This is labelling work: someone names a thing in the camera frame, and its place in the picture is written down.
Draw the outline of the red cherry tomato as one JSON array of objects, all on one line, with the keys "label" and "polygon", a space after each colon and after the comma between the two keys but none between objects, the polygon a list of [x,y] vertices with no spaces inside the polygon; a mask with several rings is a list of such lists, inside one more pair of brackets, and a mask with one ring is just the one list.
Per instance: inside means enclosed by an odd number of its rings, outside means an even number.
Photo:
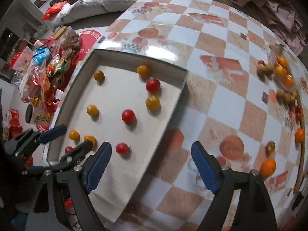
[{"label": "red cherry tomato", "polygon": [[130,124],[135,121],[135,113],[132,110],[124,110],[122,112],[122,121]]},{"label": "red cherry tomato", "polygon": [[146,90],[149,93],[155,93],[160,90],[160,82],[157,79],[150,79],[146,82]]}]

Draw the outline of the large orange mandarin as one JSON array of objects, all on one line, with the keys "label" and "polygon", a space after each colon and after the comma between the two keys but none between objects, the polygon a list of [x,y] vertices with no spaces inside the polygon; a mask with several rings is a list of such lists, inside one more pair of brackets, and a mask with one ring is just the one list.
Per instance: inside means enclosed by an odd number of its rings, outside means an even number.
[{"label": "large orange mandarin", "polygon": [[268,158],[262,163],[260,167],[260,174],[263,178],[267,178],[275,172],[276,166],[276,161],[274,159]]}]

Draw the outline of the long wooden shoehorn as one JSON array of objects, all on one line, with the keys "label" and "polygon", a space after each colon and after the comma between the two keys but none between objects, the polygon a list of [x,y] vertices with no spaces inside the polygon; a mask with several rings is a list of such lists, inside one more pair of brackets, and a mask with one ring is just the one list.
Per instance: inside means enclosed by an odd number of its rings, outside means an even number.
[{"label": "long wooden shoehorn", "polygon": [[[301,119],[300,119],[300,128],[305,129],[305,124],[304,124],[304,112],[303,112],[303,106],[301,102],[301,97],[299,91],[297,92],[297,98],[296,102],[298,105],[301,107]],[[303,177],[304,177],[304,153],[305,153],[305,136],[304,139],[301,143],[297,143],[298,148],[299,148],[299,153],[300,153],[300,159],[299,159],[299,169],[298,169],[298,175],[296,178],[295,182],[295,187],[293,190],[293,194],[296,194],[299,192],[301,184],[303,182]]]}]

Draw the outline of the dark yellow cherry tomato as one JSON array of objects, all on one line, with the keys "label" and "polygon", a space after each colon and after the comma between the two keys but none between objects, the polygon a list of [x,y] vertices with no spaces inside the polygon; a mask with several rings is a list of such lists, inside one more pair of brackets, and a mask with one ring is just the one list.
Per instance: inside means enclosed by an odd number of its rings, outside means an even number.
[{"label": "dark yellow cherry tomato", "polygon": [[265,152],[266,152],[266,156],[270,157],[276,148],[276,144],[273,141],[269,141],[266,146],[265,146]]}]

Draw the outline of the white shallow box tray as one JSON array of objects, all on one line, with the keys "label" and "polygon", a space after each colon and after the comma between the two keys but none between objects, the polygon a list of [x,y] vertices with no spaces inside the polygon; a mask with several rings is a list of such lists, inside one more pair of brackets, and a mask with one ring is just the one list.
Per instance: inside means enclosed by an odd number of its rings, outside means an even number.
[{"label": "white shallow box tray", "polygon": [[[149,96],[146,82],[137,74],[145,64],[150,77],[159,80],[160,108],[146,107]],[[80,137],[93,136],[97,143],[107,141],[112,147],[126,143],[130,156],[112,151],[111,159],[97,186],[90,194],[95,210],[115,222],[137,189],[166,131],[188,79],[188,70],[158,59],[113,51],[92,49],[79,63],[60,100],[51,126],[65,125]],[[93,104],[99,115],[87,114]],[[122,112],[132,110],[135,121],[126,124]]]}]

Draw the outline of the pile of snack packets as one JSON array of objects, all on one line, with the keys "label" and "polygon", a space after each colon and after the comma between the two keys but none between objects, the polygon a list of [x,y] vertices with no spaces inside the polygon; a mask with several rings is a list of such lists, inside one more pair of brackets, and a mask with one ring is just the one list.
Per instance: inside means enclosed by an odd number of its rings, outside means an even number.
[{"label": "pile of snack packets", "polygon": [[15,51],[9,60],[14,72],[12,84],[20,91],[20,98],[28,103],[25,121],[48,128],[59,99],[59,88],[76,56],[71,47],[51,40],[36,41],[33,47],[25,46]]}]

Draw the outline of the red round mat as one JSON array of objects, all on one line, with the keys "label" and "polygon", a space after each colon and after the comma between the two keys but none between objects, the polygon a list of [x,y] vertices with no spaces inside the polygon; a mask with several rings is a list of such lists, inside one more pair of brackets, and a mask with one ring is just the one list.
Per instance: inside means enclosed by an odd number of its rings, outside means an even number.
[{"label": "red round mat", "polygon": [[74,61],[72,62],[75,66],[79,61],[84,59],[94,44],[102,37],[102,34],[96,30],[84,30],[79,32],[79,36],[82,39],[82,45]]}]

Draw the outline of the jar with yellow lid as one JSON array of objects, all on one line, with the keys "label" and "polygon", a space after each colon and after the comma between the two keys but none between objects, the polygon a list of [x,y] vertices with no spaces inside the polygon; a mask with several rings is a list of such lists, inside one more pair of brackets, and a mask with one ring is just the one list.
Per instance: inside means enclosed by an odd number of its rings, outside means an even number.
[{"label": "jar with yellow lid", "polygon": [[63,26],[54,35],[56,45],[62,49],[73,49],[79,51],[82,46],[80,35],[72,27]]}]

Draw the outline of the brown kiwi fruit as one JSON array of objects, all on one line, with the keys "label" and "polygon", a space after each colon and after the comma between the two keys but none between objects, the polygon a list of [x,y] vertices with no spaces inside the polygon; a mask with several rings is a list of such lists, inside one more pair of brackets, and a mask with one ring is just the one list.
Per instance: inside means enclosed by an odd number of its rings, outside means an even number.
[{"label": "brown kiwi fruit", "polygon": [[284,90],[283,89],[278,89],[277,92],[276,92],[276,97],[277,97],[277,100],[281,100],[283,97],[284,97]]}]

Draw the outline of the clear glass bowl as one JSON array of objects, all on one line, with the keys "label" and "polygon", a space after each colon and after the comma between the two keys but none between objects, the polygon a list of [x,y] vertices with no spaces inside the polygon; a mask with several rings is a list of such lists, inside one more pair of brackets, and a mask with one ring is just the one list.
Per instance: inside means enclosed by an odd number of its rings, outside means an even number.
[{"label": "clear glass bowl", "polygon": [[293,62],[289,53],[282,44],[271,44],[269,49],[269,60],[274,68],[274,77],[285,90],[291,91],[294,88],[295,79],[291,71]]}]

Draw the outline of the pink clothes pile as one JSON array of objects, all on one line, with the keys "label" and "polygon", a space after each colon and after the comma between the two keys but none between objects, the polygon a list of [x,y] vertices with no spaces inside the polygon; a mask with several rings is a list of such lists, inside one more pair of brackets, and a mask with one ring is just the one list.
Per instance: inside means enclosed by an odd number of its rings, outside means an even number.
[{"label": "pink clothes pile", "polygon": [[296,55],[306,45],[303,23],[290,0],[229,0],[247,7],[253,17],[273,31]]}]

